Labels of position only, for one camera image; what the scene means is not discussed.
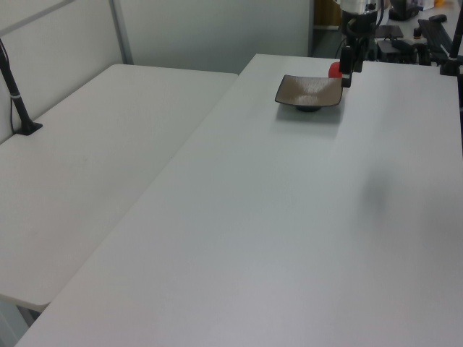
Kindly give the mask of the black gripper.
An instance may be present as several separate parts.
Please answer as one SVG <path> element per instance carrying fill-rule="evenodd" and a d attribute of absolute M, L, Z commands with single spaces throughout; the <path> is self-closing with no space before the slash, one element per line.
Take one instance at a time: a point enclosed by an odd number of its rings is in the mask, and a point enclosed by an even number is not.
<path fill-rule="evenodd" d="M 352 83 L 353 52 L 354 72 L 360 73 L 365 49 L 377 28 L 378 11 L 353 14 L 341 11 L 341 31 L 346 37 L 346 46 L 341 50 L 341 86 L 349 88 Z"/>

